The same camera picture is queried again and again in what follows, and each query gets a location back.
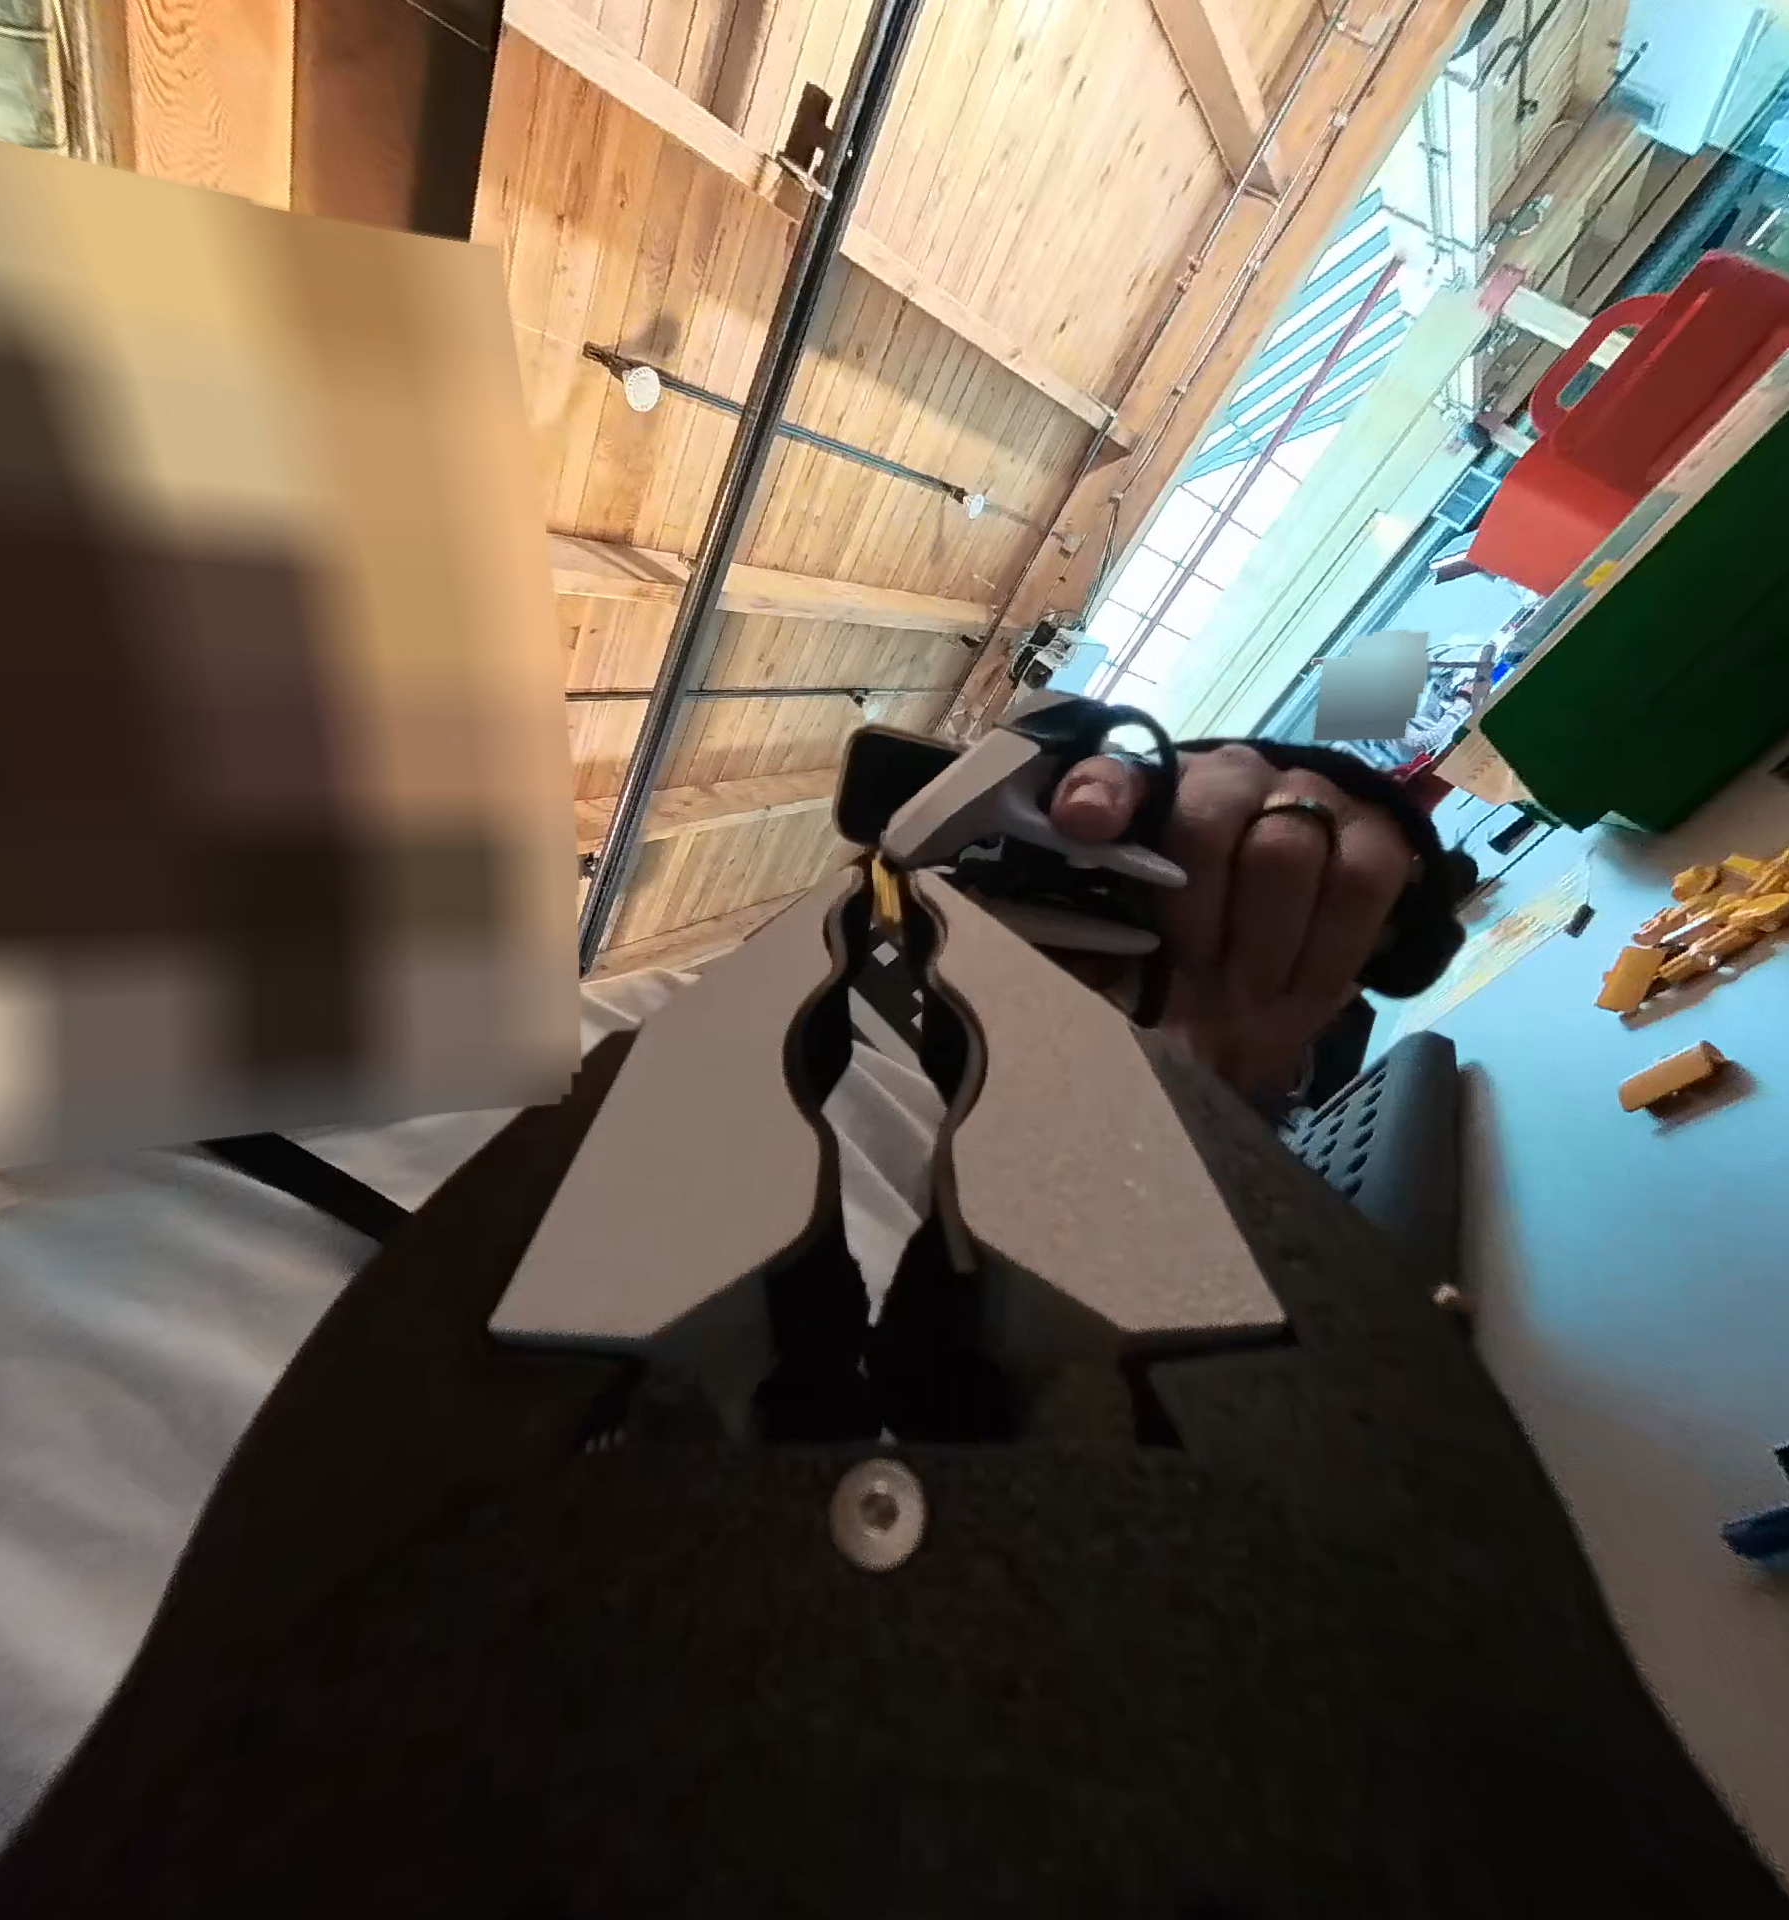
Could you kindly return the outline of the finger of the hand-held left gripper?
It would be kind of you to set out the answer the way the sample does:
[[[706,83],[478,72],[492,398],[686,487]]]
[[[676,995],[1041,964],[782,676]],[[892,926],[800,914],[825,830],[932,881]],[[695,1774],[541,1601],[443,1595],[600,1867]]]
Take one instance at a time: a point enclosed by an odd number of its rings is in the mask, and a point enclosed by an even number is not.
[[[881,830],[881,864],[897,872],[948,868],[1000,841],[1056,850],[1047,798],[1056,756],[1031,735],[989,733],[902,805]]]

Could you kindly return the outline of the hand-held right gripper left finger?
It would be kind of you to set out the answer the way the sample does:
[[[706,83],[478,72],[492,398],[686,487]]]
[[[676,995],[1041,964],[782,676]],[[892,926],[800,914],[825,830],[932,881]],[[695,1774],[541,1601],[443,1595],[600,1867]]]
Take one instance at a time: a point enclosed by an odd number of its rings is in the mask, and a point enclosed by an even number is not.
[[[638,1027],[494,1308],[494,1338],[689,1338],[833,1211],[809,1017],[844,982],[864,890],[859,867],[820,879]]]

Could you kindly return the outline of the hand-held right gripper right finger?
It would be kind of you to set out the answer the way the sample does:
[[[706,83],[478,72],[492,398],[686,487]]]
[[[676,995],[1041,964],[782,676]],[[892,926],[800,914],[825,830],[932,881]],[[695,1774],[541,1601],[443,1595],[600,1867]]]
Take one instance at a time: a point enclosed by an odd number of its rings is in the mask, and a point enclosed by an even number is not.
[[[927,987],[970,1040],[936,1155],[980,1346],[1231,1346],[1287,1314],[1137,1029],[939,876]]]

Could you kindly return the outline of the pile of yellow lego pieces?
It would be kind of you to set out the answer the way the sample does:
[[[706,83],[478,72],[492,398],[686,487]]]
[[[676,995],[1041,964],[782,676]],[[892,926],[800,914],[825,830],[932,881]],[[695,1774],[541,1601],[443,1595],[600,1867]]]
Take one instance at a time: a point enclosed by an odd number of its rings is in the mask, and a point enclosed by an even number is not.
[[[1675,1017],[1736,984],[1789,943],[1789,845],[1731,853],[1673,875],[1667,902],[1632,928],[1594,1008],[1626,1029]],[[1745,1100],[1754,1077],[1720,1044],[1696,1041],[1630,1075],[1619,1109],[1660,1124]]]

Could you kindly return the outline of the person's left hand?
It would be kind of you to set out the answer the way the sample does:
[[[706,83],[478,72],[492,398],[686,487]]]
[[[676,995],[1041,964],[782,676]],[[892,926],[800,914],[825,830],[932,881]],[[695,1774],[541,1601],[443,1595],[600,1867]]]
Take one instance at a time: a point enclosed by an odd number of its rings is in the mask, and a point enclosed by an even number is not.
[[[1179,747],[1163,853],[1163,1030],[1261,1109],[1303,1087],[1439,838],[1391,777],[1272,741]]]

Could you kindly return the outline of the white ceiling projector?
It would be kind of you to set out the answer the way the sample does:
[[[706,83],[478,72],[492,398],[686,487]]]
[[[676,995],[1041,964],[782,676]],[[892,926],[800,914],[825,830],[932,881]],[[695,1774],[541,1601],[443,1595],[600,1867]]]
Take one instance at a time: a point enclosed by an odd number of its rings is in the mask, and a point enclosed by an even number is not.
[[[1045,619],[1011,650],[1006,679],[1016,689],[1086,692],[1110,646],[1068,621]]]

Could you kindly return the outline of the light blue plastic bag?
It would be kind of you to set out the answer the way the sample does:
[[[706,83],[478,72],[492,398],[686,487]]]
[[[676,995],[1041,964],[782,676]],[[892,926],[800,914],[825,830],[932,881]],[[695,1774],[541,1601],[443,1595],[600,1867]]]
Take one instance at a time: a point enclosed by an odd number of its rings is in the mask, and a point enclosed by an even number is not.
[[[1671,558],[1712,611],[1724,589],[1789,573],[1789,348],[1649,482],[1530,613],[1512,644],[1514,668],[1497,699],[1659,554]]]

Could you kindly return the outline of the green plastic bin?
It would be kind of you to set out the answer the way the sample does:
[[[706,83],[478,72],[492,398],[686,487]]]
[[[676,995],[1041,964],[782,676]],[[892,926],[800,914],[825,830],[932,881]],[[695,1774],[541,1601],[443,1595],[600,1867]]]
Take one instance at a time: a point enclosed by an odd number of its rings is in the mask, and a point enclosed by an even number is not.
[[[1669,554],[1482,709],[1450,780],[1504,772],[1569,828],[1667,830],[1789,735],[1789,573],[1701,606]]]

